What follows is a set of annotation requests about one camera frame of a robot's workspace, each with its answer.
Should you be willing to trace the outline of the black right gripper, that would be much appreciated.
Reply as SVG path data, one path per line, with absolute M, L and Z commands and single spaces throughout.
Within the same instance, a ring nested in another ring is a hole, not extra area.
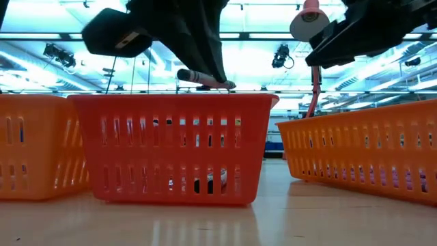
M 373 57 L 397 46 L 417 27 L 437 29 L 437 0 L 343 0 L 345 20 L 310 39 L 309 66 L 330 68 Z

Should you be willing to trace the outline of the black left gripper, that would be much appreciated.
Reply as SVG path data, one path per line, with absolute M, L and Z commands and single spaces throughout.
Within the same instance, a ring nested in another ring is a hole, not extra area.
M 132 14 L 147 11 L 182 20 L 163 20 L 150 27 L 162 42 L 190 70 L 227 81 L 219 38 L 220 17 L 229 0 L 129 0 Z

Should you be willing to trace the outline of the grey crayon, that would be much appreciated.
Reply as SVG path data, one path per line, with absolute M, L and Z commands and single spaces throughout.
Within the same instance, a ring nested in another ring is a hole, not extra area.
M 236 87 L 233 81 L 219 82 L 214 77 L 194 70 L 179 69 L 176 73 L 179 80 L 202 84 L 212 88 L 232 90 Z

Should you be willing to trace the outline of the red plastic basket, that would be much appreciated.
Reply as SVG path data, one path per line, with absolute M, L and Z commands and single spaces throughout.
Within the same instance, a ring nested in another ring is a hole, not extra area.
M 273 94 L 73 95 L 94 196 L 247 205 L 257 195 Z

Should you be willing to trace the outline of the orange plastic basket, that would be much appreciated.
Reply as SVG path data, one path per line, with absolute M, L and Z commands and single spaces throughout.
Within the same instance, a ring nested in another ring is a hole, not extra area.
M 292 177 L 437 206 L 437 99 L 277 126 Z
M 72 103 L 51 95 L 0 95 L 0 200 L 47 200 L 89 188 Z

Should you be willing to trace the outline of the red desk lamp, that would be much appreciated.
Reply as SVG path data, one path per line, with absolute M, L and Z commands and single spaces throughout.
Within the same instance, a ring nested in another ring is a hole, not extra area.
M 290 23 L 290 33 L 298 41 L 309 42 L 329 24 L 325 12 L 320 9 L 319 0 L 305 0 L 303 9 L 294 17 Z M 318 103 L 321 87 L 321 71 L 319 66 L 311 67 L 311 84 L 313 85 L 313 97 L 305 118 L 310 118 Z

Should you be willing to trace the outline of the blue bin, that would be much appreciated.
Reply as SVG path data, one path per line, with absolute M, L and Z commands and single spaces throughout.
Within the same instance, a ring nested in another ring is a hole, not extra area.
M 280 151 L 284 151 L 283 143 L 282 142 L 267 141 L 264 150 L 266 152 L 280 152 Z

